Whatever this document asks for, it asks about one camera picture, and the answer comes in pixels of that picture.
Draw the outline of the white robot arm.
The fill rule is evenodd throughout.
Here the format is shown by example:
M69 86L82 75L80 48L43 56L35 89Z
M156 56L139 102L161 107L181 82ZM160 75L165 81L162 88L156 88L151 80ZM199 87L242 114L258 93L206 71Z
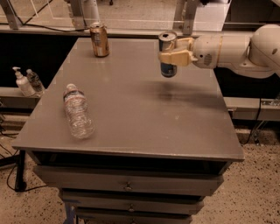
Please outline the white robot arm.
M158 54L162 63L178 67L227 68L235 74L264 79L280 76L280 26L266 24L249 35L203 35L180 38Z

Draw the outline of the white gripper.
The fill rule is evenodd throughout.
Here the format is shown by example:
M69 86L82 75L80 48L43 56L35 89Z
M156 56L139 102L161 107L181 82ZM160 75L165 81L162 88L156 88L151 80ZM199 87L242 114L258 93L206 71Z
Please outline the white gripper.
M162 63L179 67L194 64L199 68L213 69L217 67L222 37L205 35L194 38L178 38L174 50L176 52L161 52L158 55Z

